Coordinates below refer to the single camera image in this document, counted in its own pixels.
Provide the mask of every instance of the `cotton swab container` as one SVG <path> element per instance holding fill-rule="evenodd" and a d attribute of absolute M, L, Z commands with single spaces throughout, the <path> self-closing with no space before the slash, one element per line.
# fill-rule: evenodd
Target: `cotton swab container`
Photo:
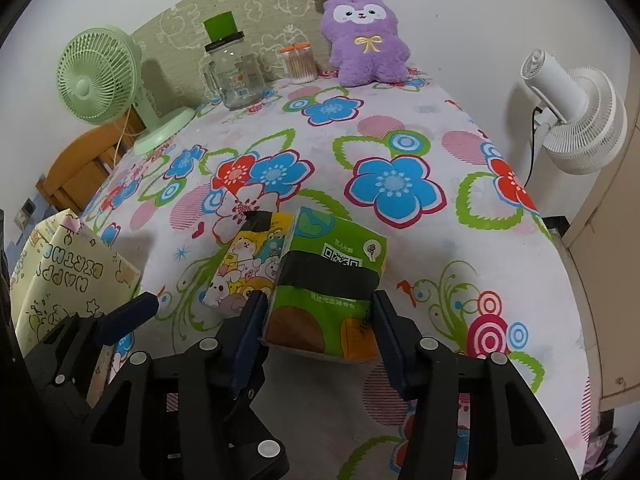
<path fill-rule="evenodd" d="M 295 43 L 280 49 L 287 77 L 295 84 L 309 83 L 318 78 L 314 53 L 309 43 Z"/>

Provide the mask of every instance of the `wooden chair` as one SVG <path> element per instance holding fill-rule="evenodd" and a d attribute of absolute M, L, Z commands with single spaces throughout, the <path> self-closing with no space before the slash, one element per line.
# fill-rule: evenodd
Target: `wooden chair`
<path fill-rule="evenodd" d="M 125 120 L 126 115 L 85 132 L 60 153 L 46 178 L 36 184 L 47 202 L 60 211 L 70 208 L 80 214 L 113 170 L 113 159 L 118 163 L 133 146 L 134 139 L 123 136 L 116 153 Z M 136 134 L 144 129 L 145 125 L 132 108 L 126 133 Z"/>

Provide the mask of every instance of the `floral tablecloth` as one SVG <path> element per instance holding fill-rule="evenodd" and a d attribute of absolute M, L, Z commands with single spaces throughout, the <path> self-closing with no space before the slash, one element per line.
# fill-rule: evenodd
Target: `floral tablecloth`
<path fill-rule="evenodd" d="M 142 290 L 160 309 L 119 343 L 114 371 L 134 349 L 160 357 L 214 335 L 222 318 L 202 298 L 244 214 L 305 205 L 388 239 L 381 288 L 424 334 L 471 356 L 507 353 L 581 470 L 588 370 L 564 267 L 488 136 L 428 76 L 411 74 L 346 89 L 325 72 L 306 86 L 279 82 L 234 112 L 214 100 L 154 152 L 127 153 L 84 220 L 143 269 Z M 287 447 L 287 479 L 395 478 L 415 404 L 379 362 L 272 349 L 265 372 L 253 406 Z M 461 396 L 455 478 L 465 475 L 469 409 Z"/>

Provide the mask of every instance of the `brown circle print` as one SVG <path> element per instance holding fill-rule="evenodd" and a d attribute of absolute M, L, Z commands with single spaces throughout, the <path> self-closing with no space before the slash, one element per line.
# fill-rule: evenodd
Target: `brown circle print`
<path fill-rule="evenodd" d="M 264 338 L 274 345 L 324 353 L 324 336 L 318 320 L 297 306 L 276 308 L 271 313 Z"/>

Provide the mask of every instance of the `qr code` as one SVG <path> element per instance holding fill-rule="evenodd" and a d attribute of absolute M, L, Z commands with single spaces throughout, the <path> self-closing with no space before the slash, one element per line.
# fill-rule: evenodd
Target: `qr code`
<path fill-rule="evenodd" d="M 335 247 L 332 247 L 329 244 L 324 244 L 322 247 L 322 256 L 331 260 L 332 262 L 337 262 L 339 264 L 348 265 L 350 267 L 361 267 L 362 260 L 359 258 L 353 258 L 352 256 L 348 256 L 344 253 L 341 253 Z"/>

